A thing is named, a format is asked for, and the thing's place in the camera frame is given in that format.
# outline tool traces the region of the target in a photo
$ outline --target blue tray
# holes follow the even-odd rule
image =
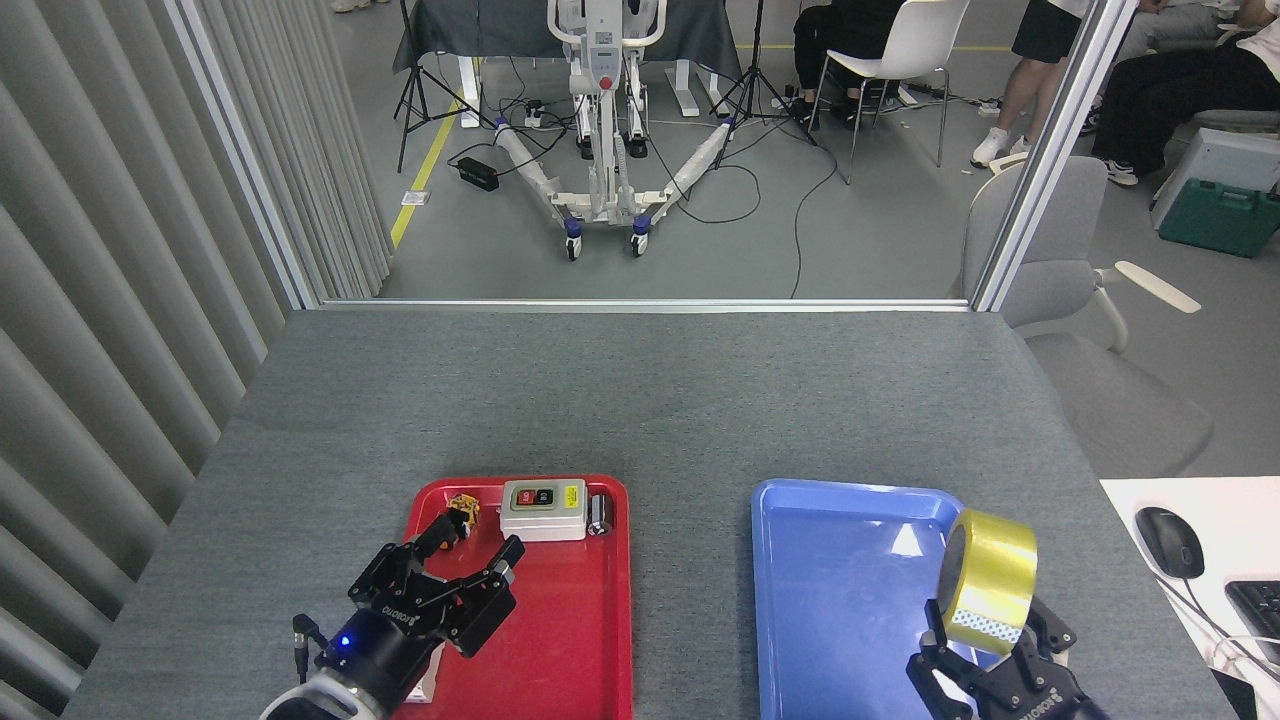
[[[934,489],[787,479],[755,488],[763,720],[929,720],[906,661],[928,629],[924,601],[961,509]]]

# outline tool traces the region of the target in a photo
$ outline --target tape roll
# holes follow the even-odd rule
[[[1036,533],[1005,518],[961,511],[938,574],[947,638],[1007,655],[1027,625],[1034,592]]]

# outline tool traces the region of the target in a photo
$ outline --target table leg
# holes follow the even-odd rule
[[[698,79],[700,79],[703,82],[703,87],[707,88],[707,97],[712,101],[712,108],[719,105],[719,101],[723,99],[723,95],[719,92],[719,76],[701,70],[698,73]],[[721,110],[718,114],[721,117],[728,115],[728,109],[723,105],[719,106]]]
[[[466,100],[472,108],[480,106],[480,78],[476,76],[475,59],[467,58],[465,55],[458,56],[458,74],[462,76],[462,99]],[[477,128],[480,127],[480,118],[475,113],[466,111],[462,114],[462,127],[465,128]]]
[[[680,104],[680,114],[686,118],[692,118],[698,115],[698,101],[694,100],[694,94],[689,90],[689,60],[676,60],[675,68],[667,68],[667,82],[671,83],[671,90],[676,94],[676,102]]]

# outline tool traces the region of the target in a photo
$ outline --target gray table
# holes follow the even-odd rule
[[[289,618],[346,620],[424,484],[589,471],[631,496],[637,719],[758,716],[749,498],[773,477],[1032,524],[1116,720],[1231,717],[997,316],[444,311],[289,319],[64,717],[256,717],[296,680]]]

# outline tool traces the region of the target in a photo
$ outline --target black pants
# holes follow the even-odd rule
[[[902,0],[840,0],[832,5],[805,8],[796,18],[795,59],[800,87],[813,90],[822,79],[827,50],[855,58],[881,58]],[[856,86],[861,77],[838,68],[846,85]]]
[[[1156,172],[1178,126],[1213,109],[1280,109],[1280,83],[1261,58],[1234,45],[1125,60],[1102,96],[1093,156],[1129,163],[1138,177]]]

